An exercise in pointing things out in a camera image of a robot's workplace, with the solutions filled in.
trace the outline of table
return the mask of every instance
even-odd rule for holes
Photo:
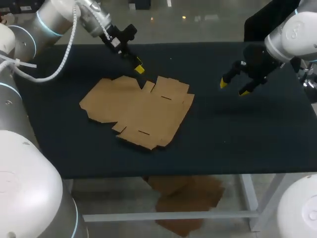
[[[148,175],[241,175],[249,211],[238,213],[121,214],[121,220],[250,217],[259,231],[290,183],[290,172],[317,171],[316,115],[289,65],[272,73],[254,93],[239,97],[249,80],[237,77],[220,90],[231,64],[242,59],[245,43],[133,45],[146,77],[157,75],[190,84],[195,99],[175,138],[148,151],[121,141],[111,130],[87,118],[81,99],[102,78],[135,76],[130,66],[103,45],[73,46],[57,80],[34,84],[17,78],[30,122],[43,154],[64,179]],[[54,46],[34,60],[36,77],[50,75],[65,46]],[[264,200],[256,200],[248,174],[279,173]],[[106,221],[113,215],[86,216]]]

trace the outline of cable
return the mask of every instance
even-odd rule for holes
[[[23,66],[26,66],[26,67],[29,67],[29,68],[36,68],[37,67],[36,64],[25,63],[25,62],[20,61],[19,59],[11,59],[11,58],[9,58],[7,56],[3,56],[3,55],[0,55],[0,58],[4,59],[4,60],[7,60],[7,61],[10,61],[11,63],[16,64],[17,66],[23,65]]]
[[[32,82],[42,83],[42,82],[47,82],[47,81],[50,81],[50,80],[54,79],[61,72],[61,70],[63,69],[63,67],[66,64],[66,61],[67,61],[71,46],[73,44],[73,40],[75,38],[75,32],[76,32],[76,27],[77,27],[77,5],[82,5],[82,4],[79,3],[78,1],[76,1],[74,6],[73,6],[73,27],[72,27],[72,32],[71,32],[70,39],[69,39],[69,42],[68,42],[68,45],[67,45],[67,49],[65,51],[65,55],[63,57],[62,62],[59,65],[58,69],[51,76],[46,77],[46,78],[34,78],[34,77],[26,74],[25,72],[21,71],[20,69],[18,69],[18,67],[16,67],[16,66],[13,67],[15,73],[17,73],[19,76],[21,76],[23,78],[26,78],[26,79],[28,79],[28,80],[30,80]],[[106,38],[109,41],[111,41],[111,37],[110,37],[109,33],[106,31],[105,27],[102,25],[102,23],[99,20],[99,17],[97,16],[97,14],[90,7],[88,7],[86,5],[83,5],[83,6],[86,9],[88,9],[88,11],[91,12],[91,14],[97,20],[98,24],[101,26],[101,28],[103,30],[103,33],[105,34]]]
[[[46,78],[34,78],[34,77],[26,74],[25,72],[21,71],[20,69],[18,69],[18,67],[16,67],[16,66],[14,67],[14,72],[17,73],[19,76],[26,78],[32,82],[36,82],[36,83],[47,82],[47,81],[50,81],[53,78],[55,78],[61,72],[61,70],[64,68],[64,65],[65,65],[66,60],[68,58],[71,46],[72,46],[73,41],[74,41],[76,27],[77,27],[77,4],[74,4],[74,6],[73,6],[73,27],[72,27],[71,35],[69,38],[69,42],[68,42],[64,57],[59,65],[59,67],[51,76],[46,77]]]
[[[107,30],[105,29],[105,27],[103,26],[103,24],[101,23],[101,21],[99,20],[99,17],[97,16],[97,14],[94,12],[94,10],[92,10],[89,6],[83,5],[86,9],[88,9],[88,11],[91,12],[91,14],[94,16],[94,18],[97,20],[98,24],[101,26],[107,40],[111,41],[111,36],[109,35],[109,33],[107,32]]]
[[[0,73],[2,72],[2,70],[4,70],[5,67],[7,67],[7,66],[9,66],[11,64],[12,64],[12,62],[7,61],[7,60],[5,60],[2,63],[0,63]]]

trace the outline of table surface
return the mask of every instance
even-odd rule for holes
[[[43,154],[65,179],[145,175],[255,174],[317,171],[316,115],[289,65],[266,85],[238,96],[240,75],[220,90],[223,73],[242,59],[244,43],[134,45],[149,78],[190,84],[194,102],[172,142],[148,151],[115,137],[113,123],[89,120],[79,102],[102,78],[133,76],[104,45],[73,46],[58,79],[17,78]],[[34,76],[57,69],[65,46],[34,60]]]

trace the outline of metal frame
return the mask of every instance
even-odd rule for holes
[[[262,200],[258,204],[251,175],[240,175],[240,181],[247,204],[247,211],[210,211],[210,212],[157,212],[157,213],[129,213],[129,214],[96,214],[84,215],[85,222],[112,221],[143,221],[143,220],[173,220],[173,219],[230,219],[249,218],[250,229],[261,231],[275,212],[285,190],[301,174],[276,174]]]

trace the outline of white robotic arm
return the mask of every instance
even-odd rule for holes
[[[79,19],[93,37],[99,36],[142,73],[141,61],[127,47],[136,29],[130,25],[119,31],[94,0],[76,3],[47,0],[32,20],[8,27],[0,24],[0,55],[29,61],[74,26],[74,19]],[[88,238],[85,222],[67,186],[37,148],[9,66],[11,62],[0,58],[0,237]]]
[[[312,74],[312,65],[317,62],[317,0],[302,0],[298,8],[276,27],[260,44],[250,44],[244,51],[244,60],[237,60],[229,72],[222,76],[220,87],[228,85],[240,72],[246,73],[252,81],[239,90],[244,96],[265,84],[268,75],[293,57],[308,61],[308,69],[300,80]]]
[[[304,60],[317,61],[316,24],[315,12],[301,12],[292,16],[282,29],[281,40],[284,49]]]

